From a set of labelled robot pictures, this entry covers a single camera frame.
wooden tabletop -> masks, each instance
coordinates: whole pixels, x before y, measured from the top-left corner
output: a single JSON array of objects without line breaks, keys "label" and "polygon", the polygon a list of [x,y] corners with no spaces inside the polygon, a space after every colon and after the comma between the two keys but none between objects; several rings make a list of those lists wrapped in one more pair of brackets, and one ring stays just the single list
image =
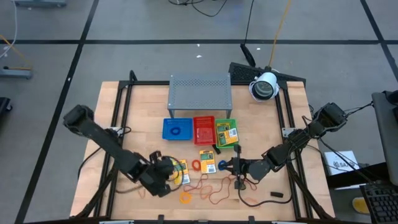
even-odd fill
[{"label": "wooden tabletop", "polygon": [[[95,109],[95,121],[103,128],[111,124],[118,82],[103,82]],[[288,82],[290,101],[294,114],[295,124],[304,128],[302,116],[310,117],[307,96],[303,83]],[[120,123],[124,105],[122,97],[121,109],[118,118]],[[144,157],[153,151],[160,150],[165,156],[174,156],[177,159],[186,159],[188,163],[191,184],[196,185],[201,177],[200,172],[192,169],[191,162],[199,159],[199,150],[213,150],[211,146],[195,146],[193,141],[166,141],[162,139],[163,119],[169,117],[167,111],[168,86],[139,85],[133,86],[132,96],[127,117],[127,126],[132,133],[125,136],[123,148],[139,152]],[[288,125],[285,112],[283,93],[281,94],[282,108],[286,126]],[[231,118],[236,119],[239,144],[242,146],[241,157],[245,159],[260,159],[261,154],[272,146],[282,142],[275,100],[258,103],[254,101],[247,86],[232,86],[233,110]],[[176,117],[194,117],[213,115],[219,119],[225,118],[225,111],[176,111]],[[309,145],[318,147],[315,140]],[[88,141],[85,157],[90,155],[98,146],[93,141]],[[232,149],[222,149],[220,155],[215,155],[216,163],[224,159],[230,160],[234,156]],[[104,151],[93,156],[82,168],[76,194],[72,205],[71,215],[76,215],[87,204],[98,188],[101,169],[103,166]],[[303,166],[307,179],[308,189],[318,203],[334,216],[330,200],[325,173],[323,171],[320,153],[307,147],[302,153]],[[228,180],[223,177],[230,174],[227,171],[217,171],[209,174],[209,179],[203,181],[203,186],[210,185],[213,191],[222,190],[211,196],[215,203],[228,195],[217,205],[210,203],[209,199],[201,199],[200,191],[192,191],[192,201],[182,204],[179,200],[182,189],[172,192],[163,198],[152,197],[145,189],[136,190],[126,194],[116,193],[113,205],[113,219],[153,220],[158,215],[165,215],[166,220],[247,220],[254,215],[256,220],[294,220],[292,203],[276,204],[265,203],[260,207],[250,208],[243,204],[234,189],[233,182],[228,188]],[[125,176],[118,175],[118,190],[126,190],[137,186]],[[282,192],[283,198],[270,196],[271,191]],[[302,194],[297,188],[301,214],[305,216]],[[105,214],[108,192],[104,194],[101,214]],[[269,172],[257,185],[257,190],[249,186],[241,192],[242,198],[254,204],[262,200],[285,201],[290,197],[290,187],[286,168],[278,172]]]}]

